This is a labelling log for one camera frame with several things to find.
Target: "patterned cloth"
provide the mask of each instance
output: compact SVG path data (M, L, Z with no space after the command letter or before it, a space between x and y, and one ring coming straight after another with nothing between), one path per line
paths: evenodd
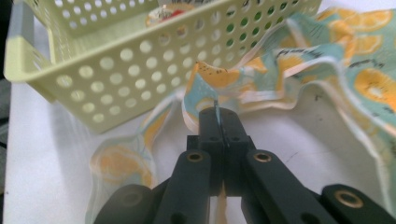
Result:
M186 125L198 133L199 112L215 100L237 113L291 109L303 88L319 85L375 159L385 205L396 215L394 13L330 8L316 17L294 14L267 32L234 68L198 62L182 101ZM137 135L108 140L93 155L91 218L121 186L155 186L152 142L178 92L153 110Z

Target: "perforated basket wall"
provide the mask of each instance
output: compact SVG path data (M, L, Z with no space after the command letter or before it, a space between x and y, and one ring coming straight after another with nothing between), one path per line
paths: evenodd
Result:
M155 0L19 1L6 77L59 101L100 133L154 107L187 81L197 60L231 67L273 25L295 11L315 14L319 3L218 0L147 28ZM48 30L50 59L30 37L33 16Z

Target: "brass screw hole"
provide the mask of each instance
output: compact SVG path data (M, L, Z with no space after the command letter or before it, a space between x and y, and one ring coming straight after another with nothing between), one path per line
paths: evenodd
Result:
M271 161L272 158L270 155L260 152L254 155L254 159L260 162L268 162Z
M362 208L363 207L363 201L361 198L359 198L356 194L345 190L345 189L340 189L337 190L335 193L335 198L337 199L338 202L342 203L345 206L351 207L351 208Z
M192 162L198 162L203 159L203 155L201 153L193 152L187 156L187 159Z

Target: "white table surface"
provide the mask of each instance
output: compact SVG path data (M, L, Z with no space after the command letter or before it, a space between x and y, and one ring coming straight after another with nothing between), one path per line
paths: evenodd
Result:
M367 11L396 8L396 1L323 0L320 10L330 6ZM98 135L26 84L13 84L11 97L4 223L84 223L92 189L92 153L110 137L133 134L144 116ZM187 134L193 134L180 111L164 128L172 127L172 132L162 133L155 144L160 181L170 176L185 150ZM274 151L313 191L342 183L383 204L374 161L362 152L320 89L307 90L292 111L269 109L241 120L257 148ZM229 214L230 223L245 223L238 199L230 200Z

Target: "basket hole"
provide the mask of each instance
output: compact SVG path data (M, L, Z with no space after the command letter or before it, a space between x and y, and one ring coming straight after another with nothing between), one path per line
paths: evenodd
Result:
M100 98L100 101L104 105L109 105L109 104L113 103L113 97L109 94L106 94Z
M102 58L100 61L100 66L105 70L110 70L114 67L114 61L109 57Z
M268 21L268 22L265 24L265 26L264 26L265 30L268 30L269 28L271 28L271 25L272 25L272 23L271 23L270 21Z
M204 61L205 59L206 59L206 57L207 57L207 53L206 53L206 51L201 51L199 54L198 54L198 60L199 61Z
M70 28L77 29L77 24L75 21L70 21L69 25L70 25Z
M262 18L262 13L259 11L254 15L254 21L259 21Z
M201 31L202 29L204 29L205 26L205 21L202 19L199 19L195 22L195 31Z
M151 80L158 82L161 80L161 78L163 78L163 74L160 71L154 72L151 75Z
M210 21L212 22L213 25L218 24L220 20L221 20L221 13L219 11L214 12L210 17Z
M176 29L176 34L179 38L184 38L188 31L187 25L181 25Z
M101 123L105 120L105 116L103 114L95 114L92 119L96 123Z
M221 36L221 32L219 29L216 29L213 33L212 33L212 40L213 41L217 41L220 39Z
M185 68L190 68L190 67L192 66L192 58L186 58L186 59L183 61L183 66L184 66Z
M130 7L136 6L136 3L134 2L134 0L129 1L129 6Z
M188 52L190 52L190 49L191 45L189 43L185 43L180 47L180 53L187 54Z
M73 85L73 79L70 76L63 75L56 79L58 85L62 88L70 88Z
M260 31L259 27L254 28L254 30L251 32L253 35L257 35Z
M246 40L247 39L247 34L246 33L243 33L243 34L241 34L240 36L239 36L239 40L241 41L241 42L243 42L244 40Z
M155 67L157 66L157 64L158 64L158 61L157 61L157 59L154 58L154 57L150 57L150 58L148 58L148 60L146 61L146 67L149 68L149 69L155 68Z
M270 8L268 8L267 14L268 14L268 16L271 16L272 14L274 14L274 12L275 12L275 8L270 7Z
M244 19L241 20L241 26L245 27L247 25L248 25L248 18L245 17Z
M213 66L219 67L221 65L221 58L217 58L215 59L215 61L213 61Z
M107 12L105 10L100 11L100 16L102 18L106 18L107 17Z
M221 46L220 45L215 45L212 49L212 54L216 55L221 52Z
M95 14L91 14L91 21L97 21L98 17Z
M142 100L147 101L147 100L149 100L151 98L151 92L150 91L143 91L140 96L142 97Z
M121 108L119 106L115 105L109 109L109 112L111 115L118 115L121 112Z
M233 28L234 28L234 25L232 23L228 24L228 26L226 28L227 33L231 33L233 31Z
M235 15L235 13L236 13L236 6L230 6L227 9L226 15L227 15L227 17L231 18Z
M125 96L129 95L130 92L131 92L131 90L128 87L122 87L119 89L119 96L125 97Z
M254 46L256 46L256 45L257 45L257 41L253 41L253 42L251 43L250 47L251 47L251 48L254 48Z
M125 11L126 10L126 5L124 3L120 4L120 10Z
M84 3L84 8L85 8L85 10L87 10L87 11L91 11L92 5L91 5L90 3L88 3L88 2L86 2L86 3Z
M246 0L243 4L242 4L242 11L243 12L247 12L251 7L250 4L250 0Z
M81 25L87 25L87 19L85 18L79 19L79 22L81 23Z
M172 76L177 72L177 66L175 64L171 64L171 65L169 65L167 71L168 71L168 74Z
M39 0L34 0L33 3L34 3L33 7L35 8L35 10L36 11L40 10L40 8L38 7Z
M91 77L93 77L93 69L90 66L88 66L88 65L81 66L78 69L78 73L83 78L91 78Z
M157 92L159 93L159 94L162 94L162 93L164 93L166 91L166 85L165 84L160 84L160 85L158 85L157 86Z
M134 107L136 105L137 105L137 101L134 98L131 98L131 99L128 99L127 101L125 101L125 106L126 107L132 108L132 107Z
M160 44L162 46L166 46L169 44L169 42L171 41L171 36L169 35L169 33L163 33L158 37L158 41L160 42Z
M64 15L65 19L69 19L70 18L70 12L68 10L62 11L62 15Z
M227 40L226 46L227 46L228 48L232 47L232 46L233 46L233 39Z
M85 98L85 92L84 91L72 91L70 94L71 98L75 102L81 102Z
M283 21L283 17L279 17L279 19L277 19L276 23L281 23Z
M91 113L95 109L95 105L93 103L87 103L82 106L82 111L85 113Z
M143 78L138 79L134 85L139 89L142 90L146 87L146 80Z
M230 53L227 54L225 60L226 60L227 62L230 62L230 61L233 60L233 58L234 58L234 54L233 54L232 52L230 52Z
M206 37L204 35L201 35L200 37L198 37L198 39L195 41L195 46L197 48L201 48L205 45L206 43Z
M142 43L140 43L140 51L142 51L143 53L149 53L151 50L152 43L148 40L144 40Z
M129 62L134 57L134 53L131 49L123 49L120 53L120 57L123 61Z
M180 85L180 82L181 82L180 77L174 77L174 78L172 78L171 84L173 87L176 87L176 86Z
M166 60L167 62L172 61L172 59L174 59L174 57L175 57L175 53L171 49L167 50L163 54L163 59Z
M74 12L76 13L76 15L81 14L81 8L79 8L79 7L74 7L73 10L74 10Z
M247 48L245 46L242 46L239 49L238 53L239 53L239 55L244 55L246 53L246 51L247 51Z
M137 77L140 74L140 67L136 64L132 65L128 69L128 74L132 77Z
M110 76L110 82L114 85L119 85L122 82L122 75L120 73L115 73Z
M64 2L62 0L55 0L55 6L62 7L63 5L64 5Z
M117 13L117 8L116 7L111 7L110 8L110 13L113 14L113 15L116 14Z
M101 0L95 0L95 5L97 7L101 7L102 6L102 1Z
M287 2L284 2L284 3L282 3L281 5L280 5L280 10L285 10L285 8L286 8L286 6L288 5L288 3Z
M103 82L100 81L95 81L91 84L91 90L93 92L101 92L105 89L105 84L103 84Z

